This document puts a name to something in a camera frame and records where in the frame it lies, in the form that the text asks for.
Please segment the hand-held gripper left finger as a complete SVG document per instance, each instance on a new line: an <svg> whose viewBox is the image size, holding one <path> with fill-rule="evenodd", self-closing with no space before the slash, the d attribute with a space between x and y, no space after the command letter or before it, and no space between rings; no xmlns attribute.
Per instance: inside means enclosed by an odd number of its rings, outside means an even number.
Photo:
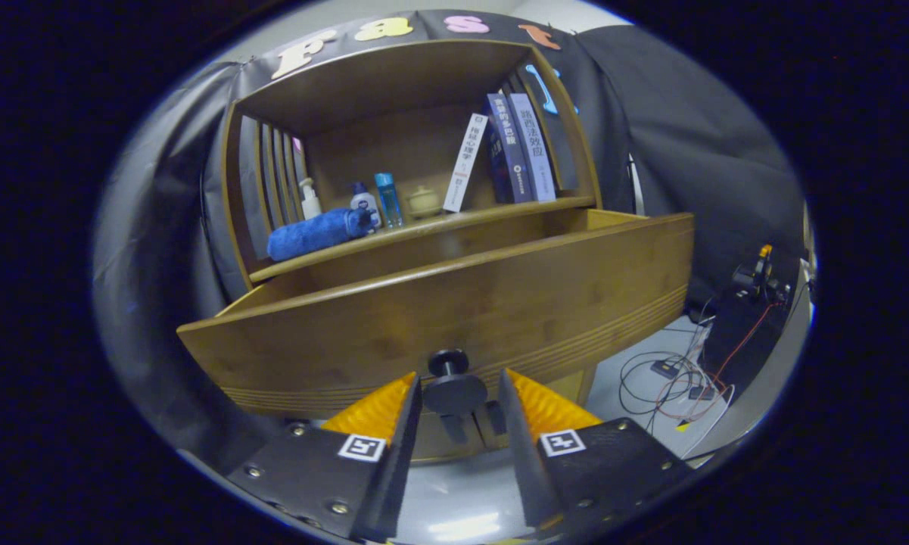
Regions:
<svg viewBox="0 0 909 545"><path fill-rule="evenodd" d="M410 372L321 425L294 420L229 473L229 480L313 530L386 542L398 518L421 414Z"/></svg>

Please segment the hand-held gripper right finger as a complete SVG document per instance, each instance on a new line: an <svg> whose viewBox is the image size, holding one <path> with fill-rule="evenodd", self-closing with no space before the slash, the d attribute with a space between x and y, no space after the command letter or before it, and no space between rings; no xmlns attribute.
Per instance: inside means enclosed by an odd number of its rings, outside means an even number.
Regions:
<svg viewBox="0 0 909 545"><path fill-rule="evenodd" d="M500 373L499 400L525 523L534 530L607 530L693 473L633 419L604 421L512 369Z"/></svg>

